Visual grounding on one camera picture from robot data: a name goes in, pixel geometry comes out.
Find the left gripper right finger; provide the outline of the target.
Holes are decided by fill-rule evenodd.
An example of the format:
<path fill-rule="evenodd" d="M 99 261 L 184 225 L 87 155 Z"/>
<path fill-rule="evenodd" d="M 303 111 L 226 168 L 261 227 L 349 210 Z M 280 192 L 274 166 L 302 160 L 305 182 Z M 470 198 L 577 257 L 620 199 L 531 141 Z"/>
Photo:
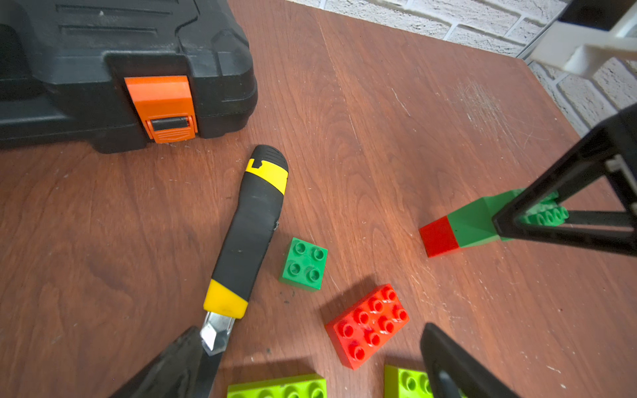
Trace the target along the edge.
<path fill-rule="evenodd" d="M 519 397 L 434 323 L 420 346 L 434 397 Z"/>

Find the small dark green lego brick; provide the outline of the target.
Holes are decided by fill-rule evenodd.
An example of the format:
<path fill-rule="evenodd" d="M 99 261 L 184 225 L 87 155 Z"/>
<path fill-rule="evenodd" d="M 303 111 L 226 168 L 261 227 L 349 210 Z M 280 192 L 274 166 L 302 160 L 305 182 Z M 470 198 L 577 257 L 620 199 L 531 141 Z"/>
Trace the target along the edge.
<path fill-rule="evenodd" d="M 514 189 L 492 197 L 482 197 L 460 209 L 450 213 L 447 217 L 451 229 L 460 248 L 486 245 L 502 237 L 496 232 L 493 216 L 524 189 Z M 569 217 L 565 207 L 556 203 L 557 193 L 553 192 L 537 205 L 525 212 L 520 220 L 523 224 L 545 227 L 558 227 Z"/>

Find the red 2x4 lego brick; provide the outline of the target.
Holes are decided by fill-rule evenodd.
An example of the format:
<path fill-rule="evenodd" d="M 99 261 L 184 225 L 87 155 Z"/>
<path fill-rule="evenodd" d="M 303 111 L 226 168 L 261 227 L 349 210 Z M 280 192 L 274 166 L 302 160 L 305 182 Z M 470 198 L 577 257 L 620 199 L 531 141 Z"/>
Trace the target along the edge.
<path fill-rule="evenodd" d="M 410 321 L 390 285 L 380 285 L 325 325 L 343 366 L 357 370 Z"/>

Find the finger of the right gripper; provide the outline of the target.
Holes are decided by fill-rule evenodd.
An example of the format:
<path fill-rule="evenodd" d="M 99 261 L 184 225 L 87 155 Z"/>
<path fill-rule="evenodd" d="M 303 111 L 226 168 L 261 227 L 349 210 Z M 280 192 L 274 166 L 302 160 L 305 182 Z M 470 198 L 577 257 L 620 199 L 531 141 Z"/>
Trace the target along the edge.
<path fill-rule="evenodd" d="M 600 180 L 615 202 L 575 207 L 574 197 Z M 560 226 L 538 222 L 531 211 L 550 198 L 570 205 Z M 493 218 L 502 237 L 634 256 L 636 254 L 636 107 L 593 127 L 541 177 Z"/>

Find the small red lego brick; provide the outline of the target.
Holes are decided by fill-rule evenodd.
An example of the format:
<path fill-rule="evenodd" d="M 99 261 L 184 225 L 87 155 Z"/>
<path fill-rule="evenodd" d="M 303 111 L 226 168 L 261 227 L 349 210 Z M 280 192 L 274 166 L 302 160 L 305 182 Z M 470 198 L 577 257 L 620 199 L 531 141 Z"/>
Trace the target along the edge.
<path fill-rule="evenodd" d="M 450 254 L 460 249 L 448 216 L 421 227 L 419 232 L 428 258 Z"/>

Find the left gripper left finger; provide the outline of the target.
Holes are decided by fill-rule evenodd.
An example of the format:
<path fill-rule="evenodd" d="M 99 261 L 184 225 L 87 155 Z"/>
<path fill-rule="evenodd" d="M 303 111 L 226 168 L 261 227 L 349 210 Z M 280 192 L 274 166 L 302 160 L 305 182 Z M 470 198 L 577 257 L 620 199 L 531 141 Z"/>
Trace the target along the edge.
<path fill-rule="evenodd" d="M 112 396 L 208 397 L 221 361 L 221 353 L 207 354 L 199 329 L 191 327 Z"/>

